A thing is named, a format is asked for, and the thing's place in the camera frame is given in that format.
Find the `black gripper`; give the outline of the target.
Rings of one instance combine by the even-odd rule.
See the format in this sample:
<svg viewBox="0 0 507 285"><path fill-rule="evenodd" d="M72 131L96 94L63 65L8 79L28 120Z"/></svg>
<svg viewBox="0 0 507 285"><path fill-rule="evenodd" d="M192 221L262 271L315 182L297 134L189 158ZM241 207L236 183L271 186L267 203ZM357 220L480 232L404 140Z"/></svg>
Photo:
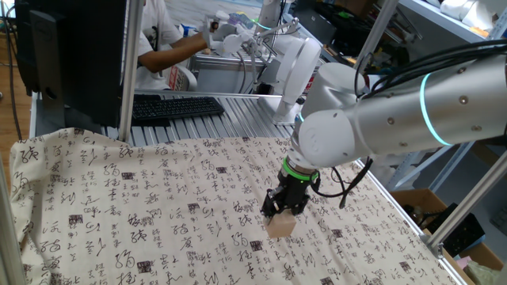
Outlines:
<svg viewBox="0 0 507 285"><path fill-rule="evenodd" d="M310 185L308 180L300 180L293 176L279 176L279 187L281 192L277 195L277 203L282 209L292 210L293 215L303 213L310 196L307 194L307 188ZM261 213L265 217L273 217L277 212L275 191L268 189L264 202L261 206Z"/></svg>

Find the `person right hand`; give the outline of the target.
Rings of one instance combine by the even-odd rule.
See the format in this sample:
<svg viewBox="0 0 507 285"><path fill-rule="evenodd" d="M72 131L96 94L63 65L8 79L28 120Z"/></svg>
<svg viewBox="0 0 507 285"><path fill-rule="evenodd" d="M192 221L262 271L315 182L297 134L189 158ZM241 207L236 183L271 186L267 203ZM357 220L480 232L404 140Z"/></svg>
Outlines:
<svg viewBox="0 0 507 285"><path fill-rule="evenodd" d="M204 24L202 28L202 37L204 38L209 49L214 49L212 38L214 31L215 31L214 21L211 18L206 17L204 19Z"/></svg>

